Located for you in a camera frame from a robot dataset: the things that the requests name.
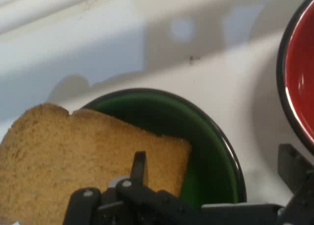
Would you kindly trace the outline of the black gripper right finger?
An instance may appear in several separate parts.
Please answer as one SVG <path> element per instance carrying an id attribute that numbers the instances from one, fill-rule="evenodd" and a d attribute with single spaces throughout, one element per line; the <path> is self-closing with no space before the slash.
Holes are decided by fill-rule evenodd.
<path id="1" fill-rule="evenodd" d="M 278 218 L 280 225 L 314 223 L 314 166 L 291 144 L 279 145 L 278 174 L 292 191 Z"/>

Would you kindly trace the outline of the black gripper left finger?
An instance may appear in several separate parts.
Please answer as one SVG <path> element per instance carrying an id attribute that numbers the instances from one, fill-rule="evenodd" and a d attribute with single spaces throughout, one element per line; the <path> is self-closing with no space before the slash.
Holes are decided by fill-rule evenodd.
<path id="1" fill-rule="evenodd" d="M 131 174 L 101 192 L 87 187 L 71 194 L 65 225 L 202 225 L 201 212 L 167 191 L 147 187 L 146 153 L 136 152 Z"/>

